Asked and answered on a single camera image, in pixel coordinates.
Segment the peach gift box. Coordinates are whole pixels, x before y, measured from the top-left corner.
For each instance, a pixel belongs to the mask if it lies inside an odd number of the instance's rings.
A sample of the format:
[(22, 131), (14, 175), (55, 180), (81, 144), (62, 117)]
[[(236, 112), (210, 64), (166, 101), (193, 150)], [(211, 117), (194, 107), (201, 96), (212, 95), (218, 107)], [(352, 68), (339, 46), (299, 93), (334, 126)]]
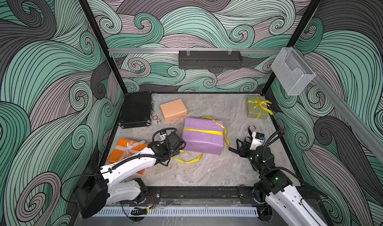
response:
[(161, 104), (160, 108), (166, 122), (186, 117), (188, 114), (188, 111), (181, 99)]

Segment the black ribbon gold lettering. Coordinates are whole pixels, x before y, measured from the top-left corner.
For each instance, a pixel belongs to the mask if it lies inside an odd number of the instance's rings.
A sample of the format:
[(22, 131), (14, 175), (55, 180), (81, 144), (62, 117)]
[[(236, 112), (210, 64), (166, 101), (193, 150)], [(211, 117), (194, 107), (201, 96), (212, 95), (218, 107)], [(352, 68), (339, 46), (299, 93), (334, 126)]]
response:
[(249, 142), (251, 143), (252, 140), (254, 139), (254, 136), (256, 134), (256, 127), (254, 125), (250, 125), (247, 129), (248, 131), (248, 135), (246, 138), (249, 140)]

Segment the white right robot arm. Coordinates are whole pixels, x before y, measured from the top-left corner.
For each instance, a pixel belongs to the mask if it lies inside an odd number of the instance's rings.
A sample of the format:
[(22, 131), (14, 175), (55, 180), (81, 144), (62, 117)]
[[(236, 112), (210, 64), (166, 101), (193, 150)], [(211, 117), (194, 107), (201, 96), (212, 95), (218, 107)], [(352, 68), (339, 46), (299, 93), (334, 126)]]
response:
[(247, 141), (236, 140), (236, 148), (231, 152), (246, 158), (252, 169), (259, 174), (260, 181), (255, 183), (252, 195), (263, 209), (272, 209), (289, 226), (325, 226), (327, 223), (301, 196), (284, 168), (275, 166), (275, 157), (269, 147), (258, 146), (250, 149)]

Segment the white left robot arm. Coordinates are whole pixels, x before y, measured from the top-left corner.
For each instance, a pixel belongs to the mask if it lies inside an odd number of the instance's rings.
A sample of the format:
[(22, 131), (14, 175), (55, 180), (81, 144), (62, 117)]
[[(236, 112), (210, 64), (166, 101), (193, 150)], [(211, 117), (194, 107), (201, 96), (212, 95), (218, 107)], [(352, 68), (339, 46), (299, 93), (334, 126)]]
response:
[(90, 218), (112, 203), (144, 202), (148, 188), (143, 181), (139, 178), (129, 182), (123, 181), (141, 170), (168, 162), (180, 154), (185, 146), (186, 142), (183, 139), (170, 136), (163, 142), (151, 142), (140, 152), (117, 163), (87, 167), (74, 190), (82, 218)]

